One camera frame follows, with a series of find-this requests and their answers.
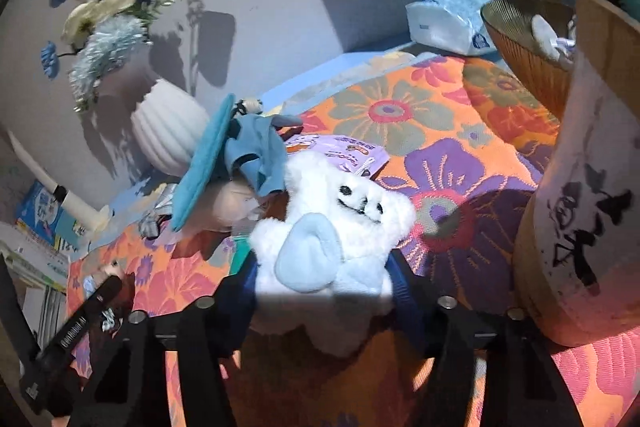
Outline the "white plush toy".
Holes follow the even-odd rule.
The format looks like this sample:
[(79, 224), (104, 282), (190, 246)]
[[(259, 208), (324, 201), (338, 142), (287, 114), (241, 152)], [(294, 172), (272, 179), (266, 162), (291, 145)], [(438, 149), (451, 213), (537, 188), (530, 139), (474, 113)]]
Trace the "white plush toy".
[(284, 166), (284, 219), (260, 220), (248, 243), (258, 269), (252, 329), (305, 329), (314, 347), (346, 358), (367, 339), (373, 317), (392, 309), (390, 252), (416, 222), (405, 194), (344, 172), (312, 150)]

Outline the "teal knitted cloth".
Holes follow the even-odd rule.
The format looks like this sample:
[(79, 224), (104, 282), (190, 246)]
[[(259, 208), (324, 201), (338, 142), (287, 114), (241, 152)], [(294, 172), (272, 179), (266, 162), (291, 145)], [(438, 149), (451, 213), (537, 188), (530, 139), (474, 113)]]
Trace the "teal knitted cloth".
[(235, 97), (227, 95), (210, 118), (191, 164), (172, 196), (171, 230), (179, 232), (194, 213), (207, 185), (239, 174), (258, 197), (284, 190), (288, 153), (278, 130), (300, 127), (297, 116), (236, 116)]

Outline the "stack of books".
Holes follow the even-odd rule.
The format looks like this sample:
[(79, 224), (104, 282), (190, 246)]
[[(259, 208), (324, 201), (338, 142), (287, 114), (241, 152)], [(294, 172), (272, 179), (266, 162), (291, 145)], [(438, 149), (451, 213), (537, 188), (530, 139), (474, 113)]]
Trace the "stack of books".
[(85, 234), (38, 181), (18, 206), (12, 225), (1, 225), (1, 254), (10, 273), (26, 286), (18, 303), (40, 346), (65, 321), (68, 270)]

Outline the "white desk lamp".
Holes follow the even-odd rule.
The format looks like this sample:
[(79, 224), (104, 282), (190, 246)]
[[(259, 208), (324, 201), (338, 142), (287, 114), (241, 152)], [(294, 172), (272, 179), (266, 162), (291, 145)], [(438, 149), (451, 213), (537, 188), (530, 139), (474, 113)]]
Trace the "white desk lamp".
[(28, 168), (35, 178), (49, 191), (55, 200), (75, 218), (87, 231), (95, 232), (103, 230), (108, 221), (111, 220), (112, 210), (105, 205), (100, 210), (96, 210), (75, 193), (67, 190), (62, 184), (58, 184), (55, 179), (44, 170), (35, 158), (28, 153), (28, 150), (16, 139), (11, 130), (6, 130), (10, 143), (17, 158)]

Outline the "floral orange table mat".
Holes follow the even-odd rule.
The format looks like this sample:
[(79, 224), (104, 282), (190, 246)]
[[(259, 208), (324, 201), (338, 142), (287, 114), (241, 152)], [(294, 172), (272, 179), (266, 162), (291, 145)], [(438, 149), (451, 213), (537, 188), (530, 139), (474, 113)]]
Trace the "floral orange table mat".
[[(516, 231), (546, 169), (559, 121), (521, 83), (478, 58), (436, 57), (354, 84), (308, 109), (304, 133), (383, 145), (378, 181), (407, 194), (418, 223), (400, 245), (409, 265), (465, 306), (512, 305)], [(180, 311), (211, 294), (242, 239), (213, 233), (178, 245), (144, 241), (136, 227), (72, 263), (68, 314), (86, 277), (117, 262), (134, 279), (134, 307)], [(553, 355), (585, 426), (617, 426), (639, 391), (639, 327)], [(393, 331), (375, 334), (350, 361), (325, 357), (304, 330), (247, 337), (222, 368), (239, 426), (405, 426), (431, 361)]]

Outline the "white ribbed vase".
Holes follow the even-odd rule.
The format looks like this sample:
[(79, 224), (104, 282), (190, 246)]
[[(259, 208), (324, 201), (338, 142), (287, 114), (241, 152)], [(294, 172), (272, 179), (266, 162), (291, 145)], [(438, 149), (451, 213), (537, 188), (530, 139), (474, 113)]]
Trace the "white ribbed vase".
[(131, 114), (132, 132), (151, 165), (181, 178), (208, 125), (206, 109), (186, 91), (160, 78)]

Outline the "purple snack packet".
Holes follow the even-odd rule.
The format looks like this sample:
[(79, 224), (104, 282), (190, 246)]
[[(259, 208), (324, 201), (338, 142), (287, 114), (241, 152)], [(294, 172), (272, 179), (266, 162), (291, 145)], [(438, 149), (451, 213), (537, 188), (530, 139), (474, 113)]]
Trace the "purple snack packet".
[(285, 147), (289, 154), (313, 150), (326, 156), (334, 167), (369, 179), (373, 179), (390, 161), (390, 155), (381, 145), (346, 135), (298, 134), (287, 139)]

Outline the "small panda figurine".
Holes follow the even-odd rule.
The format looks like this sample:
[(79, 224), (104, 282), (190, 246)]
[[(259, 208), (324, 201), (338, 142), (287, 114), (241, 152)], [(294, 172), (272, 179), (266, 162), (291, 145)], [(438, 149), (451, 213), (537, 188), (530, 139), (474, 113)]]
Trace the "small panda figurine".
[(233, 114), (240, 116), (248, 114), (260, 115), (263, 111), (262, 101), (258, 100), (258, 98), (241, 98), (235, 103)]

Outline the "blue and cream flower bouquet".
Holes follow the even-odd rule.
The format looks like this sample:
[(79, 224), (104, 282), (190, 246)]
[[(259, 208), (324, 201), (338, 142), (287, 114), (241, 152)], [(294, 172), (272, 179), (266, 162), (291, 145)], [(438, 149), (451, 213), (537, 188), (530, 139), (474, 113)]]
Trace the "blue and cream flower bouquet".
[[(49, 0), (56, 9), (70, 0)], [(99, 87), (108, 75), (127, 65), (139, 49), (150, 42), (150, 27), (166, 6), (177, 0), (73, 0), (67, 15), (60, 52), (52, 41), (40, 51), (43, 74), (50, 80), (60, 75), (61, 60), (75, 59), (68, 73), (74, 111), (86, 113), (99, 101)]]

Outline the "woven bamboo basket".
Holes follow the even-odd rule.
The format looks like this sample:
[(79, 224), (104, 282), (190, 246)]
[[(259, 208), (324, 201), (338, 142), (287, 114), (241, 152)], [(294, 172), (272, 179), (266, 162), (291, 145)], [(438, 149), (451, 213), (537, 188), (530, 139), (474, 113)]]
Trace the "woven bamboo basket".
[(480, 9), (492, 42), (513, 74), (561, 120), (572, 80), (570, 66), (542, 53), (532, 31), (535, 15), (541, 15), (559, 37), (566, 37), (574, 11), (564, 4), (542, 0), (494, 0)]

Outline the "blue tissue pack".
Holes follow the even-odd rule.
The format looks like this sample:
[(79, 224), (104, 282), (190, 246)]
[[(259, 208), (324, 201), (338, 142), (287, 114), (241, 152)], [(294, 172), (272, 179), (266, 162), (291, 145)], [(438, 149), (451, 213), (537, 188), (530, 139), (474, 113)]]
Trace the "blue tissue pack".
[(411, 40), (463, 56), (497, 51), (480, 10), (492, 0), (419, 0), (406, 5)]

